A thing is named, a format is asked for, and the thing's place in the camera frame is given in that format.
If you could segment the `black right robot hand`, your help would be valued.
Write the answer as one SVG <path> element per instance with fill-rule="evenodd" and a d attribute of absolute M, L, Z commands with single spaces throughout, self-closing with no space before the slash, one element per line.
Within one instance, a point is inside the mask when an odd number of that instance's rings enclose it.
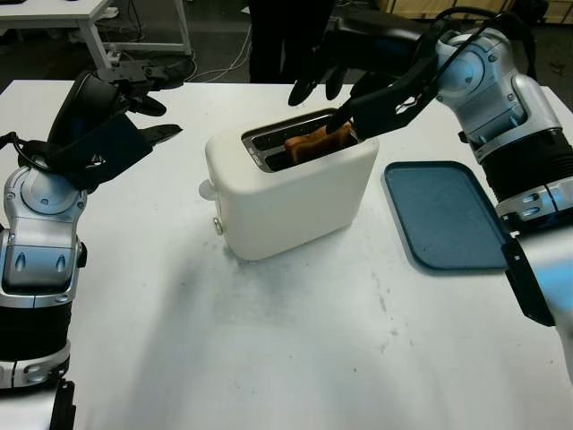
<path fill-rule="evenodd" d="M 301 104 L 320 82 L 327 99 L 334 99 L 348 71 L 361 70 L 363 77 L 329 121 L 302 139 L 355 133 L 365 140 L 409 125 L 437 93 L 437 39 L 432 30 L 392 15 L 341 19 L 312 51 L 288 102 Z"/>

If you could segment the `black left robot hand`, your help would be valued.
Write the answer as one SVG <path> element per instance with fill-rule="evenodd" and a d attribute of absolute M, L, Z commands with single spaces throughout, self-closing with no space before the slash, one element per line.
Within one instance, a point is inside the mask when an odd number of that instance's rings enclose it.
<path fill-rule="evenodd" d="M 167 108 L 149 93 L 175 89 L 183 83 L 184 77 L 174 66 L 148 60 L 121 62 L 95 72 L 83 72 L 60 107 L 47 142 L 63 148 L 127 111 L 163 116 Z"/>

